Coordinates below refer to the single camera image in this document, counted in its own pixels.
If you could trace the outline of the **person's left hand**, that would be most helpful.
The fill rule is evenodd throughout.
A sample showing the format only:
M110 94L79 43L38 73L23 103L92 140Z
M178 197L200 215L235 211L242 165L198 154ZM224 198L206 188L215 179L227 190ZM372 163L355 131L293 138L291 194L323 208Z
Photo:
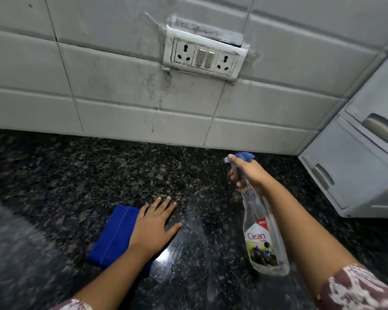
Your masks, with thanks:
M146 261L157 255L169 243L165 242L166 223L171 217L176 202L169 203L167 211L160 216L155 215L155 208L164 201L165 198L158 197L147 209L145 216L136 219L134 230L129 241L129 250L138 252Z

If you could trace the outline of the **person's right hand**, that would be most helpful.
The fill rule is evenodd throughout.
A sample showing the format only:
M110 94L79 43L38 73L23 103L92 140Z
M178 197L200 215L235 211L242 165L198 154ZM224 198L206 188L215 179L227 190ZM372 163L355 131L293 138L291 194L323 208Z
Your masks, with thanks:
M251 186L260 195L264 195L266 188L268 188L274 180L274 178L255 160L246 162L241 168L232 165L228 175L231 181L236 183L238 191L245 188L244 180L239 174L240 171L242 172L243 177L248 180Z

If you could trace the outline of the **clear spray bottle blue nozzle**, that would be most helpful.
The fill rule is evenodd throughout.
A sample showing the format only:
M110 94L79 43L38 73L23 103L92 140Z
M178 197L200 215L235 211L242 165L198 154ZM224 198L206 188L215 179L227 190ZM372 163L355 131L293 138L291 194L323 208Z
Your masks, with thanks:
M252 267L265 275L288 275L290 265L284 241L268 201L259 194L244 172L238 169L229 157L224 161L231 164L235 175L243 184L243 232Z

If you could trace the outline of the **person's right forearm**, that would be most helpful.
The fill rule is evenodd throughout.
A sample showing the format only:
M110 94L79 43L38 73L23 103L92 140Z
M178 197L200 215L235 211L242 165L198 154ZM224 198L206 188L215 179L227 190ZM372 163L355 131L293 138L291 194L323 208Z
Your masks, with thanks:
M357 264L357 260L281 183L268 176L262 178L259 186L271 206L285 244L316 299L329 277L346 266Z

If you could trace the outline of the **person's left forearm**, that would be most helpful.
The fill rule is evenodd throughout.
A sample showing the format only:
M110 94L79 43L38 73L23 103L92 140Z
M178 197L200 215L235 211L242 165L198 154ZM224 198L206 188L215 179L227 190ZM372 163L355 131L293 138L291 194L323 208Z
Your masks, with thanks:
M74 295L81 304L93 310L118 310L123 299L155 250L143 245L130 245L127 251L97 278Z

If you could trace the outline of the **blue microfibre cloth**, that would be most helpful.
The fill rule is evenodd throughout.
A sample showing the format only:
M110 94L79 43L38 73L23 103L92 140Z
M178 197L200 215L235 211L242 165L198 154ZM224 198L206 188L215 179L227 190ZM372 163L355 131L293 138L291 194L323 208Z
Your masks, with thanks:
M117 204L87 261L105 270L121 257L129 247L139 212L138 208Z

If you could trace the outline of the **grey plastic drawer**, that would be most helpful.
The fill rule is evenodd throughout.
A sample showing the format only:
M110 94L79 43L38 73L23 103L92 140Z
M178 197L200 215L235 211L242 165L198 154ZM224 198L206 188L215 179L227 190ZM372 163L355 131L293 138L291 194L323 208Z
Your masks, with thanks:
M388 143L388 58L353 96L345 112Z
M342 217L388 218L388 143L337 115L299 159Z

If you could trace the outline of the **person's patterned left sleeve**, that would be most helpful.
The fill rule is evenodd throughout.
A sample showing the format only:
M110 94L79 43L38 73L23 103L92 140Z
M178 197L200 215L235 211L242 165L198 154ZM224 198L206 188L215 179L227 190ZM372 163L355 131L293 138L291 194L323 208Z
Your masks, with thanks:
M86 302L71 298L49 310L93 310L93 308Z

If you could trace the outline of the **person's patterned sleeve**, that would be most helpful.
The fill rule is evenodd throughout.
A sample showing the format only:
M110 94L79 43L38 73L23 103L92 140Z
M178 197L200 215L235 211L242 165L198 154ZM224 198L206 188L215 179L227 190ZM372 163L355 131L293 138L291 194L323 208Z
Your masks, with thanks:
M388 310L388 286L361 265L342 268L321 286L319 310Z
M71 298L49 310L93 310L93 308L86 302Z

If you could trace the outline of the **grey plastic drawer unit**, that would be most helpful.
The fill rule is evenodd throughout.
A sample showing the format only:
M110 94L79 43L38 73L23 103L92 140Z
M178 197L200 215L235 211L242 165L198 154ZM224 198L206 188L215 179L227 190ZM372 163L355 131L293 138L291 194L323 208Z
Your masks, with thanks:
M300 154L346 218L388 218L388 58Z

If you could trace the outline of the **person's patterned right sleeve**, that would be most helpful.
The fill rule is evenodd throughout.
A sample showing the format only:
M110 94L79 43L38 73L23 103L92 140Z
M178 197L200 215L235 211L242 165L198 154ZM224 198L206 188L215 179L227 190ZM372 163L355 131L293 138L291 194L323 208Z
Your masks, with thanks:
M342 268L321 286L319 310L388 310L388 286L361 265Z

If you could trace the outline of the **white wall socket switch plate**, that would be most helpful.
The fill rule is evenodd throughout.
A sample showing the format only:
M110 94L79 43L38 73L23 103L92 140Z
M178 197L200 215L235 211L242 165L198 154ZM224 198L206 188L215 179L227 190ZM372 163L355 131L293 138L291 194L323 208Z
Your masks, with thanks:
M240 47L166 26L163 70L236 81L249 45Z

